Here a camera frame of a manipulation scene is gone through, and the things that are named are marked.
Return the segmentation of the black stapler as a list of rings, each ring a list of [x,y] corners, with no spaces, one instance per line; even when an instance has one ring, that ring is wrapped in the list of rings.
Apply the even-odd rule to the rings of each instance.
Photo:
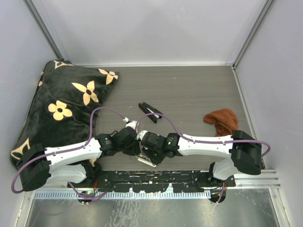
[[[159,116],[158,114],[162,114],[159,110],[156,108],[152,107],[151,105],[147,104],[146,102],[141,102],[138,104],[138,107],[145,113],[145,114],[151,114],[148,115],[149,119],[153,123],[157,123],[159,119],[162,118],[162,116]]]

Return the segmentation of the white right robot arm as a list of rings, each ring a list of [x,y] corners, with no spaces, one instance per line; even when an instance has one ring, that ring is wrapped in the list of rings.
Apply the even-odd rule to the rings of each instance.
[[[234,174],[261,173],[262,146],[243,131],[222,137],[195,137],[177,133],[163,137],[149,131],[141,131],[138,139],[143,153],[153,165],[158,165],[166,157],[175,156],[202,155],[222,158],[221,161],[210,165],[207,179],[212,186],[219,186]]]

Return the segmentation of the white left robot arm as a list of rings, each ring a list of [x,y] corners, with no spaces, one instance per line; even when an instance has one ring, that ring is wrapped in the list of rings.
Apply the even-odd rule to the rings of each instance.
[[[68,182],[90,187],[100,170],[95,165],[97,159],[121,151],[130,156],[139,155],[137,122],[124,121],[126,126],[120,131],[90,136],[84,142],[63,147],[32,146],[17,163],[22,191]]]

